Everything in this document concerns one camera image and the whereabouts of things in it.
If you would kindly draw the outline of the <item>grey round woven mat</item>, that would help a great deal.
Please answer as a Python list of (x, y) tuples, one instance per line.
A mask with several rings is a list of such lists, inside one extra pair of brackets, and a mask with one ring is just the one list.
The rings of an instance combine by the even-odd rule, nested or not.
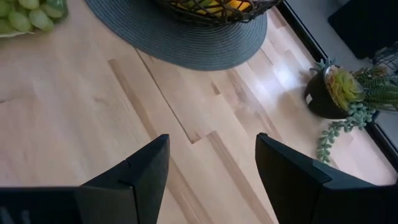
[(155, 0), (84, 0), (122, 40), (160, 60), (200, 71), (227, 70), (248, 61), (267, 34), (265, 14), (221, 27), (182, 24)]

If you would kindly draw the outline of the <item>black plant pot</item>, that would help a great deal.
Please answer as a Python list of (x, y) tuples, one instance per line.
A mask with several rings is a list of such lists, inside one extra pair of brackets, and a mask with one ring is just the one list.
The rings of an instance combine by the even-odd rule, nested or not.
[(326, 87), (326, 76), (330, 65), (317, 72), (307, 84), (304, 91), (304, 100), (309, 110), (326, 119), (344, 119), (347, 112), (341, 109), (333, 100)]

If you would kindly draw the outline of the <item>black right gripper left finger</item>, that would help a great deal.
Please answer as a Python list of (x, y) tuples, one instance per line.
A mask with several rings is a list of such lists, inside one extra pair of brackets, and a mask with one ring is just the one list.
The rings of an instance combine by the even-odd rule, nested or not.
[(169, 158), (161, 134), (79, 186), (0, 187), (0, 224), (156, 224)]

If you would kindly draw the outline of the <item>black table edge rail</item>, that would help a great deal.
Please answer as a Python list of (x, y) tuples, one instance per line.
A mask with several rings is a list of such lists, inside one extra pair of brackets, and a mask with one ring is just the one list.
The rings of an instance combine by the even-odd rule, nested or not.
[[(329, 15), (339, 7), (339, 0), (283, 0), (277, 6), (317, 62), (335, 58), (338, 64), (354, 70), (369, 65), (355, 58), (329, 25)], [(398, 172), (398, 114), (377, 112), (374, 119), (365, 130)]]

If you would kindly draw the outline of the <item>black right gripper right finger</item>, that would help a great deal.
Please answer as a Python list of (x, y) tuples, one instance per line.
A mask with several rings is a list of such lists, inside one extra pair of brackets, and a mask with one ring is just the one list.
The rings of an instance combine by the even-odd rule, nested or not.
[(255, 160), (279, 224), (398, 224), (397, 184), (371, 184), (266, 133), (256, 136)]

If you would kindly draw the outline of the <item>green grapes bunch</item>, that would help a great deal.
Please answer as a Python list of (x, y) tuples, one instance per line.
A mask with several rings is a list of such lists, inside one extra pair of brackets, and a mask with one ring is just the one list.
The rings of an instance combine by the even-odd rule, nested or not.
[(67, 16), (67, 0), (0, 0), (0, 37), (50, 32)]

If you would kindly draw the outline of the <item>green succulent plants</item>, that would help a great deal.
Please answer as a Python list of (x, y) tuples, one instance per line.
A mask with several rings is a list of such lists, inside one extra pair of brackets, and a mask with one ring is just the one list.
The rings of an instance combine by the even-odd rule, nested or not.
[(381, 65), (349, 72), (330, 59), (321, 60), (317, 66), (326, 85), (326, 95), (343, 113), (342, 118), (333, 119), (318, 139), (317, 159), (328, 164), (330, 149), (341, 130), (346, 133), (354, 128), (362, 130), (373, 121), (376, 111), (398, 112), (398, 75)]

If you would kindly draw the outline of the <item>black floor mat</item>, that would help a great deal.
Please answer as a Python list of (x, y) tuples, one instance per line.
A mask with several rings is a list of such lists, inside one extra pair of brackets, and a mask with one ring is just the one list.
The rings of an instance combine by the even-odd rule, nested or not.
[(358, 59), (398, 42), (398, 0), (349, 0), (328, 18)]

